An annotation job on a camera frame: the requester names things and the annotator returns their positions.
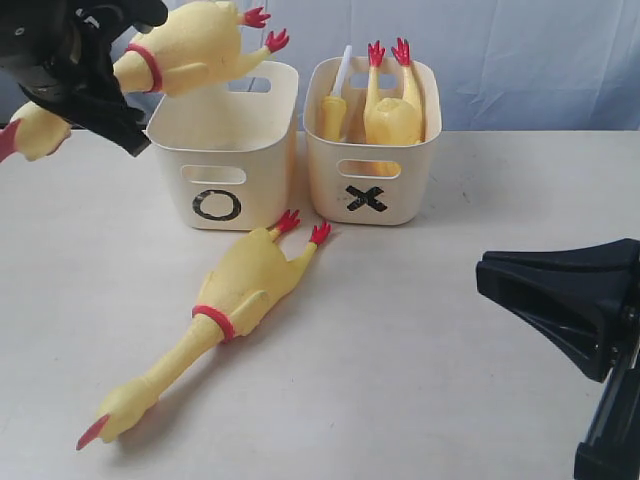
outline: red band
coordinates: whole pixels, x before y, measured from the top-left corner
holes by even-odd
[[[162,73],[160,72],[160,67],[158,67],[158,62],[156,62],[153,54],[143,46],[136,45],[135,43],[130,43],[124,52],[136,52],[144,58],[145,62],[147,62],[147,66],[151,71],[151,78],[153,79],[153,85],[148,93],[159,92],[162,90]]]
[[[223,343],[230,342],[231,340],[233,340],[233,337],[236,336],[236,331],[235,331],[235,328],[233,328],[233,323],[231,323],[231,321],[229,320],[229,317],[227,317],[220,310],[216,310],[215,308],[210,307],[209,305],[196,305],[191,310],[191,316],[195,317],[199,313],[206,315],[207,317],[209,317],[211,320],[213,320],[218,324],[218,326],[220,327],[220,330],[222,330],[222,333],[224,333]]]

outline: basket handle hole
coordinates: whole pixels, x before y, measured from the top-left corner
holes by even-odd
[[[244,77],[229,82],[230,92],[269,93],[271,81],[264,77]]]
[[[393,179],[400,176],[402,167],[397,162],[386,160],[344,159],[338,162],[338,172],[344,177]]]
[[[351,88],[367,88],[369,85],[369,74],[358,72],[349,78]],[[380,90],[394,90],[398,86],[398,79],[390,73],[378,74],[378,88]]]
[[[244,170],[218,165],[185,165],[182,176],[196,185],[242,185],[247,181]]]

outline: white tabletop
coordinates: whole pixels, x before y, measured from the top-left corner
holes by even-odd
[[[640,238],[640,133],[443,133],[421,214],[336,225],[294,293],[112,444],[103,397],[182,335],[242,233],[181,223],[152,150],[0,165],[0,478],[572,478],[603,386],[476,293],[485,250]],[[300,180],[300,252],[317,218]]]

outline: chicken beak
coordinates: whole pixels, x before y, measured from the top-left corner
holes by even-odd
[[[80,440],[78,440],[78,444],[76,445],[76,450],[77,451],[82,450],[89,443],[91,443],[96,438],[98,438],[98,436],[100,436],[100,432],[102,431],[104,426],[107,424],[110,417],[111,415],[109,414],[103,415],[93,425],[91,425],[87,429],[87,431],[84,432],[84,434],[80,437]]]

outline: white plastic basket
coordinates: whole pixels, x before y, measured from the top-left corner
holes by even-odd
[[[413,219],[420,211],[426,192],[429,167],[435,140],[442,131],[440,99],[435,76],[420,62],[413,70],[422,93],[424,108],[424,142],[411,146],[365,145],[362,119],[366,89],[351,85],[356,73],[367,74],[369,60],[353,57],[342,97],[347,102],[342,137],[344,143],[324,140],[322,99],[329,94],[342,58],[320,63],[311,78],[304,107],[304,130],[307,139],[311,198],[319,215],[336,222],[373,225],[400,225]],[[398,63],[386,57],[381,74],[396,78],[396,87],[380,89],[380,97],[402,96],[402,70]],[[370,175],[358,164],[388,162],[393,175]]]
[[[298,72],[265,61],[247,75],[267,92],[212,85],[163,97],[147,134],[173,203],[189,226],[251,230],[286,210],[295,168]]]

